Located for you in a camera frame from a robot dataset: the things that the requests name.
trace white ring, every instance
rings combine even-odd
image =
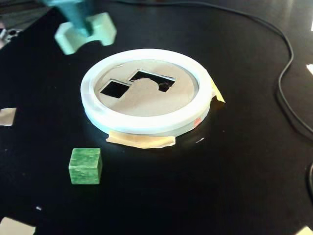
[[[118,113],[101,103],[94,87],[111,68],[133,60],[153,59],[176,64],[189,71],[197,80],[199,91],[186,106],[172,113],[153,117],[138,117]],[[100,130],[114,130],[130,134],[154,135],[182,128],[203,116],[210,108],[213,94],[207,70],[188,56],[161,49],[137,49],[109,56],[89,69],[81,84],[82,103],[91,122]]]

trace white circular fixture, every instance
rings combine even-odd
[[[91,67],[81,84],[88,118],[106,133],[179,136],[203,121],[213,95],[202,65],[161,49],[109,56]]]

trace green cube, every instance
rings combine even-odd
[[[74,148],[68,169],[74,185],[99,184],[102,171],[101,149]]]

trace cord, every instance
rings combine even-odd
[[[289,102],[287,101],[284,95],[281,81],[282,81],[283,76],[286,74],[286,71],[288,70],[288,68],[291,66],[293,62],[294,53],[293,53],[293,49],[292,49],[292,46],[290,44],[288,37],[278,27],[276,27],[272,23],[262,19],[261,17],[254,16],[243,11],[238,11],[238,10],[224,7],[224,6],[218,6],[218,5],[214,5],[214,4],[203,2],[203,1],[146,2],[146,1],[129,1],[129,0],[111,0],[111,2],[130,4],[130,5],[142,5],[142,6],[205,6],[205,7],[215,8],[215,9],[226,11],[226,12],[231,12],[240,16],[245,16],[247,18],[257,21],[258,23],[263,24],[267,28],[274,30],[284,40],[287,46],[288,52],[289,52],[289,61],[286,63],[286,65],[280,72],[278,80],[277,80],[278,92],[282,98],[284,105],[287,107],[287,109],[293,115],[293,117],[297,120],[297,122],[301,124],[307,131],[313,134],[313,129],[305,121],[303,121],[299,117],[299,115],[293,110],[293,108],[290,106]]]
[[[311,199],[313,200],[313,179],[312,179],[312,175],[313,175],[313,163],[311,163],[309,171],[308,171],[308,177],[307,177],[307,184],[308,184],[308,190],[309,190],[309,194]]]

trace black table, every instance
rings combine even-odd
[[[312,1],[210,2],[264,17],[287,33],[295,62],[283,89],[313,125],[313,76],[306,69],[313,63]],[[0,108],[17,107],[14,125],[0,126],[1,218],[36,226],[39,235],[291,235],[313,228],[305,181],[312,142],[290,126],[274,95],[288,59],[281,38],[214,9],[96,7],[117,28],[111,46],[92,42],[63,55],[53,36],[66,20],[51,10],[0,50]],[[106,143],[84,113],[80,83],[96,62],[136,48],[197,60],[227,104],[213,99],[208,118],[173,147]],[[100,185],[71,185],[76,147],[102,149]]]

